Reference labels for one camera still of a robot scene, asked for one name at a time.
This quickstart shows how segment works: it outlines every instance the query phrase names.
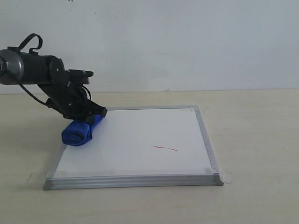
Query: white wall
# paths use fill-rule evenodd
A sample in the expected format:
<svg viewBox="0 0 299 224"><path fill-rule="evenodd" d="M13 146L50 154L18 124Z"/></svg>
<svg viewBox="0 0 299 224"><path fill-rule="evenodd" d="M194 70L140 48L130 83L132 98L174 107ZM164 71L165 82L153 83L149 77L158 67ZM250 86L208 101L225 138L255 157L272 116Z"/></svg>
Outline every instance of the white wall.
<svg viewBox="0 0 299 224"><path fill-rule="evenodd" d="M298 12L297 0L2 0L0 47L38 33L41 54L94 71L93 92L292 88Z"/></svg>

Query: blue cloth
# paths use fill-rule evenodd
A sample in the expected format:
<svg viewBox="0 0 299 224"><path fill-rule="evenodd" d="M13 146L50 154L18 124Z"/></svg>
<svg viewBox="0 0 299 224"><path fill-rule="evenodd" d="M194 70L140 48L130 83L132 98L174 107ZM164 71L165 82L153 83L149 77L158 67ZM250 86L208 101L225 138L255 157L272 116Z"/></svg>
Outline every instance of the blue cloth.
<svg viewBox="0 0 299 224"><path fill-rule="evenodd" d="M81 146L93 139L93 129L102 121L100 115L94 116L92 125L74 120L61 133L62 142L70 146Z"/></svg>

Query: red marker line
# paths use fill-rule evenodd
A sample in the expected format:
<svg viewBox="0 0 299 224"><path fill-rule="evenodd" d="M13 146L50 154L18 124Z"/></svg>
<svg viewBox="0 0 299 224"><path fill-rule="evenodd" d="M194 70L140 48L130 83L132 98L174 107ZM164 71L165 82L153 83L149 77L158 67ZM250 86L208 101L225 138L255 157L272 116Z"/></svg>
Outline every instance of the red marker line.
<svg viewBox="0 0 299 224"><path fill-rule="evenodd" d="M177 151L176 149L174 148L168 148L168 147L161 147L161 146L153 146L154 148L167 148L167 149L171 149L173 151Z"/></svg>

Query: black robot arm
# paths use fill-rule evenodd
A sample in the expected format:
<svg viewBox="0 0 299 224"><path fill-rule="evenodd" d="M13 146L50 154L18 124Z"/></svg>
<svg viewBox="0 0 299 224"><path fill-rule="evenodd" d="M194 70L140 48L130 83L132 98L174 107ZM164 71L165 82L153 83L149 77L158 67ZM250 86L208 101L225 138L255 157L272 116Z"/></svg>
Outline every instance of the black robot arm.
<svg viewBox="0 0 299 224"><path fill-rule="evenodd" d="M37 48L29 53L21 50L38 37ZM61 59L55 56L40 56L34 49L40 49L43 40L40 35L29 35L19 47L8 47L0 50L0 83L18 84L39 103L53 108L66 119L78 119L87 123L93 122L94 115L106 116L107 109L91 100L89 90L83 86L89 84L93 76L91 71L65 70ZM32 95L25 84L36 84L49 98L44 103Z"/></svg>

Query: table surface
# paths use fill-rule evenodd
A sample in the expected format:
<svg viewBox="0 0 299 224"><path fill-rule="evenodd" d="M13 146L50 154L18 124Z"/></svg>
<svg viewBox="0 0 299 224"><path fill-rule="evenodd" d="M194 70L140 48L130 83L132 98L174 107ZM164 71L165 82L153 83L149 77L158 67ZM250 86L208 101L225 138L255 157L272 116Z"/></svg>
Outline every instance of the table surface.
<svg viewBox="0 0 299 224"><path fill-rule="evenodd" d="M298 97L293 89L93 94L107 107L198 105L232 183L42 191L70 121L27 95L0 95L0 223L296 224Z"/></svg>

